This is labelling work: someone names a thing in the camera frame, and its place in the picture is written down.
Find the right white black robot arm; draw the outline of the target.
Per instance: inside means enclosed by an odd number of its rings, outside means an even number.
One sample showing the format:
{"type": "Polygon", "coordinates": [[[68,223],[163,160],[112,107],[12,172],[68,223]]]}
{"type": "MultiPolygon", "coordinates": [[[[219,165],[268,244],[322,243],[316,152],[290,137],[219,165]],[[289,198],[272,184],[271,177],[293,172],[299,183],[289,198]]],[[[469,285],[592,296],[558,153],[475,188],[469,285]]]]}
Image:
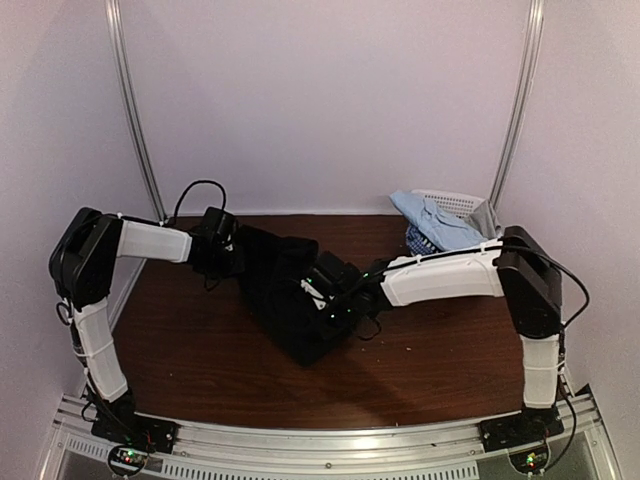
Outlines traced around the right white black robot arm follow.
{"type": "Polygon", "coordinates": [[[365,271],[324,252],[296,284],[315,304],[325,338],[363,316],[425,301],[504,299],[523,348],[523,408],[513,433],[530,442],[550,426],[564,350],[562,273],[524,228],[463,249],[379,260],[365,271]]]}

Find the white perforated plastic basket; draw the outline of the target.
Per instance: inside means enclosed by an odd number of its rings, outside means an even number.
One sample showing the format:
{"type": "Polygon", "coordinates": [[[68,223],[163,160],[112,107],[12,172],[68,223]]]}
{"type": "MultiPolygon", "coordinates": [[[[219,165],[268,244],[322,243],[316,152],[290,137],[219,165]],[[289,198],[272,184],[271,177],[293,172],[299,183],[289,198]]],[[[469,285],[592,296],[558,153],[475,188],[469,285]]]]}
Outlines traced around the white perforated plastic basket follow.
{"type": "Polygon", "coordinates": [[[469,215],[480,203],[486,199],[460,193],[444,192],[438,190],[412,190],[409,191],[434,200],[446,212],[460,219],[469,215]]]}

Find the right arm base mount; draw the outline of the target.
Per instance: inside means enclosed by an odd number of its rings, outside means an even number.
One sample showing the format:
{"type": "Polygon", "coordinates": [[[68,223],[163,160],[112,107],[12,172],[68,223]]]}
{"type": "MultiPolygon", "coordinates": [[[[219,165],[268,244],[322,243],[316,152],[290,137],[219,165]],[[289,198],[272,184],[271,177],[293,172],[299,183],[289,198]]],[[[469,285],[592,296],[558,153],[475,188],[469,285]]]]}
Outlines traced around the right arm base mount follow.
{"type": "Polygon", "coordinates": [[[485,452],[512,449],[562,434],[564,425],[553,409],[524,409],[516,414],[484,420],[479,423],[485,452]]]}

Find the black long sleeve shirt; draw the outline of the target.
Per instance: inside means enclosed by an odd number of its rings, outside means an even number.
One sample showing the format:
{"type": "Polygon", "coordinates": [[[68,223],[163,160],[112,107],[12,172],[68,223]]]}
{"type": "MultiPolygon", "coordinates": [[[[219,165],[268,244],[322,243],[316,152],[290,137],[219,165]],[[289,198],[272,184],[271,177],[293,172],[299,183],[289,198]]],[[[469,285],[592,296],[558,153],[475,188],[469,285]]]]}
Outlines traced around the black long sleeve shirt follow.
{"type": "Polygon", "coordinates": [[[321,313],[300,286],[318,256],[316,240],[242,225],[234,242],[244,254],[244,272],[237,277],[243,300],[269,338],[298,365],[312,365],[352,335],[347,325],[323,338],[321,313]]]}

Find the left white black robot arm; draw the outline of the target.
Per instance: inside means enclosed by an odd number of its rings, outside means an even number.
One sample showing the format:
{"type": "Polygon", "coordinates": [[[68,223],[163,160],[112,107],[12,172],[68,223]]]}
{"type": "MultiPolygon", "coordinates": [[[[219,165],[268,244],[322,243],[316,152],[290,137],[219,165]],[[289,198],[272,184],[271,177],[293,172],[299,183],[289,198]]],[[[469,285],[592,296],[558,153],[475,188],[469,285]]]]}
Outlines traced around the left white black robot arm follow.
{"type": "Polygon", "coordinates": [[[116,262],[138,258],[186,264],[206,281],[222,280],[243,269],[241,249],[234,245],[237,228],[234,215],[215,207],[187,231],[83,207],[54,248],[49,273],[70,322],[76,356],[97,404],[107,412],[106,429],[121,443],[137,442],[144,424],[133,414],[133,393],[109,326],[116,262]]]}

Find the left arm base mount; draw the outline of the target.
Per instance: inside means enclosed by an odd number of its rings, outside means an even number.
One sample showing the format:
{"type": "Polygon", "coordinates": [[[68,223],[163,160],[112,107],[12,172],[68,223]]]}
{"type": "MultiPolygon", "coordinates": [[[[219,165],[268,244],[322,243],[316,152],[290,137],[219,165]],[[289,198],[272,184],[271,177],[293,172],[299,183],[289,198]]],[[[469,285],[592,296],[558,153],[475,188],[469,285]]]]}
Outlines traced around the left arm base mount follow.
{"type": "Polygon", "coordinates": [[[135,415],[133,422],[127,425],[113,415],[99,412],[92,424],[91,433],[144,452],[171,454],[178,434],[178,424],[135,415]]]}

